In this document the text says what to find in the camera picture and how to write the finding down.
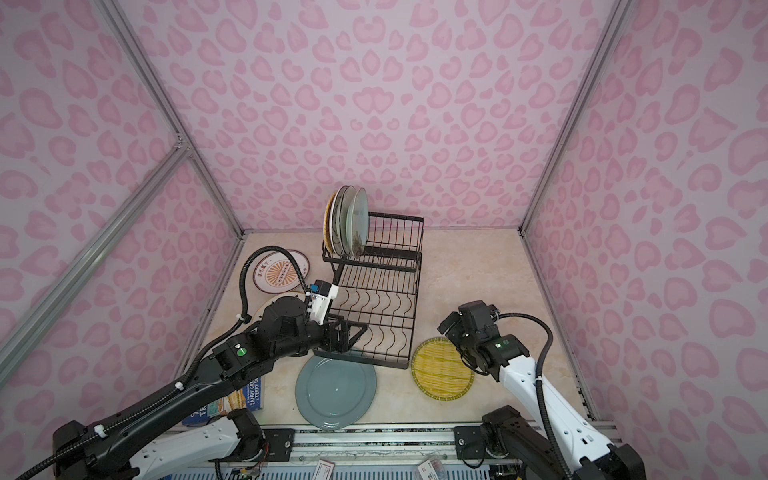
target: white zip tie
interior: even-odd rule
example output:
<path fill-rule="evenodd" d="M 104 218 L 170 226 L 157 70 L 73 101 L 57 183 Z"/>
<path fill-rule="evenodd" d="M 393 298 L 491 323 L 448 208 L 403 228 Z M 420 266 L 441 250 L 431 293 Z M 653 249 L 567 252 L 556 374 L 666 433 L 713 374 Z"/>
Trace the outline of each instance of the white zip tie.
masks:
<path fill-rule="evenodd" d="M 104 433 L 104 426 L 101 423 L 94 427 L 94 432 L 96 432 L 98 436 L 102 437 L 103 439 L 108 437 L 108 435 Z"/>

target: gray-blue ceramic plate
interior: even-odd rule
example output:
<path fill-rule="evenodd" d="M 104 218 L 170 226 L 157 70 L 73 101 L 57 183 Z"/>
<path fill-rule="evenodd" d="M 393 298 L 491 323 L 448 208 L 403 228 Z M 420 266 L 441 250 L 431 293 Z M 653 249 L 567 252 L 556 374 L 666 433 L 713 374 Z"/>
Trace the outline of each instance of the gray-blue ceramic plate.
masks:
<path fill-rule="evenodd" d="M 342 429 L 360 420 L 376 394 L 373 365 L 313 356 L 296 380 L 299 412 L 315 427 Z"/>

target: black metal dish rack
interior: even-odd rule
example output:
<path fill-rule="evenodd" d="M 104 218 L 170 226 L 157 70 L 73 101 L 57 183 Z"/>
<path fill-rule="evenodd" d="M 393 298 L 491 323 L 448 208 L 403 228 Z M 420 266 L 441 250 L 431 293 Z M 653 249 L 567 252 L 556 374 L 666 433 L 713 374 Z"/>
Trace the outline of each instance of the black metal dish rack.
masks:
<path fill-rule="evenodd" d="M 353 347 L 361 350 L 362 356 L 320 351 L 315 355 L 408 368 L 423 237 L 423 217 L 370 212 L 368 241 L 362 256 L 354 260 L 339 258 L 323 244 L 323 260 L 331 263 L 333 282 L 339 286 L 339 295 L 329 312 L 350 322 L 365 323 L 368 329 Z"/>

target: pink heart patterned wallpaper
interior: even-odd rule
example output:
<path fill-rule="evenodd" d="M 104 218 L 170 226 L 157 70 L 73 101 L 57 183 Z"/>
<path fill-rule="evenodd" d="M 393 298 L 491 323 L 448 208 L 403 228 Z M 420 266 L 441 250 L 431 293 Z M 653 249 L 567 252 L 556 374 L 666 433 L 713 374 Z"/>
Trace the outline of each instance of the pink heart patterned wallpaper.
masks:
<path fill-rule="evenodd" d="M 613 2 L 125 1 L 246 228 L 517 226 Z"/>
<path fill-rule="evenodd" d="M 87 0 L 0 7 L 0 345 L 171 139 Z"/>
<path fill-rule="evenodd" d="M 768 477 L 768 3 L 640 3 L 531 242 L 649 478 Z"/>
<path fill-rule="evenodd" d="M 0 391 L 0 476 L 49 456 L 66 422 L 99 420 L 168 383 L 234 242 L 182 164 Z"/>

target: yellow woven plate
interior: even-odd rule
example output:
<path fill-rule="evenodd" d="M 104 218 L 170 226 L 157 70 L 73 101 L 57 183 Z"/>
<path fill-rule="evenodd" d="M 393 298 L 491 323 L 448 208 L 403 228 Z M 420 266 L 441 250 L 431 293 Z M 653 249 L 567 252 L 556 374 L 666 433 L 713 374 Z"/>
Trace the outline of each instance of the yellow woven plate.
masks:
<path fill-rule="evenodd" d="M 473 371 L 464 366 L 456 347 L 444 336 L 416 347 L 411 375 L 422 392 L 444 402 L 464 396 L 475 380 Z"/>

